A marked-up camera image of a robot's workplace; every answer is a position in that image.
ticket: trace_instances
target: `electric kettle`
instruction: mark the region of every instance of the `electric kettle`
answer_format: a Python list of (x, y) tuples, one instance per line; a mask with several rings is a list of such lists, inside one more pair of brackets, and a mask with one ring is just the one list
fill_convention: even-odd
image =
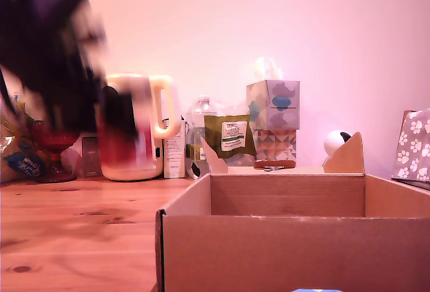
[[(161, 91), (169, 126), (163, 128)], [(163, 172), (162, 139), (181, 128), (177, 87), (166, 75), (116, 74), (101, 91), (98, 137), (103, 176), (114, 181), (151, 179)]]

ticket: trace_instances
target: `green packet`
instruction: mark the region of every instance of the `green packet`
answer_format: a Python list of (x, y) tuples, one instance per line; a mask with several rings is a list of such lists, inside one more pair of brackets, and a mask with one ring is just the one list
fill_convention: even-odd
[(257, 155), (249, 115), (205, 115), (204, 125), (205, 141), (219, 158), (228, 159), (235, 154)]

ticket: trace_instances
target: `snack bag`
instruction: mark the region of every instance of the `snack bag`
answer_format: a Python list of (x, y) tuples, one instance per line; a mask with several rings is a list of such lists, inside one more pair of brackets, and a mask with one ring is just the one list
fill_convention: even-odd
[[(24, 103), (15, 102), (15, 109), (26, 116)], [(49, 155), (39, 150), (25, 128), (1, 102), (0, 183), (44, 175)]]

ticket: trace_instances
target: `blue object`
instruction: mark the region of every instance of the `blue object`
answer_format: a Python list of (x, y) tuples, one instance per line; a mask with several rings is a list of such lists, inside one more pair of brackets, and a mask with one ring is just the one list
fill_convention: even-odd
[(286, 96), (277, 96), (272, 100), (274, 106), (276, 106), (278, 111), (284, 111), (291, 105), (291, 100)]
[(258, 108), (258, 104), (255, 101), (252, 101), (249, 106), (249, 120), (251, 122), (257, 121), (258, 117), (260, 115), (260, 110)]

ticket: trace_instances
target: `white ball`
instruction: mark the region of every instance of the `white ball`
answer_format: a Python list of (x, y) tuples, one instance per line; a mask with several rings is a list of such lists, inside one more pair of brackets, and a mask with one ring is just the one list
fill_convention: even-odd
[(333, 156), (333, 154), (335, 153), (335, 151), (340, 146), (344, 145), (344, 143), (346, 141), (348, 141), (348, 139), (350, 137), (351, 136), (347, 132), (345, 132), (345, 131), (337, 130), (337, 131), (330, 132), (329, 135), (326, 137), (326, 139), (324, 141), (325, 152), (329, 156)]

